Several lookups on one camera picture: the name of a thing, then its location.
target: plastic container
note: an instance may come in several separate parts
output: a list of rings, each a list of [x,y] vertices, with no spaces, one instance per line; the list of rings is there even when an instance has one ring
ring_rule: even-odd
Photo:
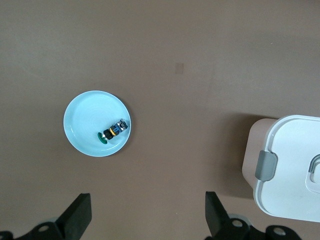
[[[242,173],[265,213],[320,222],[320,118],[291,115],[257,121]]]

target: round plate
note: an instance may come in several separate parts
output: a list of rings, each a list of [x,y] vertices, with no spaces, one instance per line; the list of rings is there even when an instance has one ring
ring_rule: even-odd
[[[98,133],[123,119],[128,128],[103,144]],[[104,91],[87,91],[74,98],[65,110],[63,127],[69,142],[81,153],[105,157],[119,151],[131,132],[131,119],[126,106]]]

